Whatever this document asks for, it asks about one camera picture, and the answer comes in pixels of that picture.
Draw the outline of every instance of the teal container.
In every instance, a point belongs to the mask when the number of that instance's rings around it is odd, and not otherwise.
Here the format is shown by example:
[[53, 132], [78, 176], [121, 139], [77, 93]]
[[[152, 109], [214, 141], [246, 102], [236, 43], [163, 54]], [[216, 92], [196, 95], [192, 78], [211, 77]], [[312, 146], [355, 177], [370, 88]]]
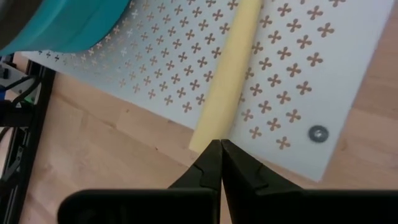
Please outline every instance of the teal container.
[[43, 0], [18, 35], [0, 49], [0, 55], [17, 51], [70, 53], [87, 50], [113, 28], [129, 1]]

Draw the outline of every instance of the white perforated sheet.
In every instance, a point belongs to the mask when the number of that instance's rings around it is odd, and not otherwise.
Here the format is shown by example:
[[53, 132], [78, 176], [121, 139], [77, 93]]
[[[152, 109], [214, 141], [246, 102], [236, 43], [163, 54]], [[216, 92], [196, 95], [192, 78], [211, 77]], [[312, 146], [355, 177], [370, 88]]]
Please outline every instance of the white perforated sheet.
[[[264, 1], [230, 139], [319, 180], [393, 3]], [[24, 55], [194, 129], [238, 4], [137, 0], [86, 52]], [[326, 142], [308, 138], [314, 125]]]

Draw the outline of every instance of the screw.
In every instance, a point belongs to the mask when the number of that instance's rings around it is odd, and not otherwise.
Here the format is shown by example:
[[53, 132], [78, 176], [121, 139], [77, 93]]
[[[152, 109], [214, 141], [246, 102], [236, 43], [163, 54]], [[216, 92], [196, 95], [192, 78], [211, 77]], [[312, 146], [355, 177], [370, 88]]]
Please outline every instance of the screw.
[[323, 143], [329, 138], [329, 131], [320, 125], [315, 125], [308, 131], [309, 138], [316, 143]]

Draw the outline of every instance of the cable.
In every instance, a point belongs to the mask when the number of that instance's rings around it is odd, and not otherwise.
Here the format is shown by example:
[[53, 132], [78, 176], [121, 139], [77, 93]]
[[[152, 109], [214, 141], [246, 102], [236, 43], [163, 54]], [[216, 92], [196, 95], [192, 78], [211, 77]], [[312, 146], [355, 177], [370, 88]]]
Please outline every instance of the cable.
[[21, 78], [21, 79], [18, 80], [18, 81], [15, 81], [14, 83], [11, 83], [10, 85], [4, 87], [4, 89], [2, 89], [2, 90], [4, 90], [4, 91], [10, 90], [10, 89], [14, 88], [15, 86], [18, 86], [18, 85], [20, 85], [21, 83], [24, 83], [24, 82], [26, 82], [27, 80], [30, 80], [30, 79], [32, 79], [32, 78], [36, 78], [36, 77], [33, 76], [33, 75], [28, 75], [28, 76], [26, 76], [26, 77], [24, 77], [24, 78]]
[[17, 96], [13, 101], [12, 104], [16, 106], [19, 102], [23, 101], [29, 94], [31, 94], [40, 84], [41, 78], [37, 77], [35, 82], [23, 93]]

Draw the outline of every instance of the yellow foam tube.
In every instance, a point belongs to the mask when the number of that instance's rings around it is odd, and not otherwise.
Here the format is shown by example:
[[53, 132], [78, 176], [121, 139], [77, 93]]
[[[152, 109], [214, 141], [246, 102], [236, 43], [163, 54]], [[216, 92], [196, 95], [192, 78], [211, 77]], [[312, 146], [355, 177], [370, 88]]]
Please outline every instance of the yellow foam tube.
[[251, 56], [262, 0], [241, 0], [220, 56], [189, 149], [202, 153], [213, 139], [227, 138]]

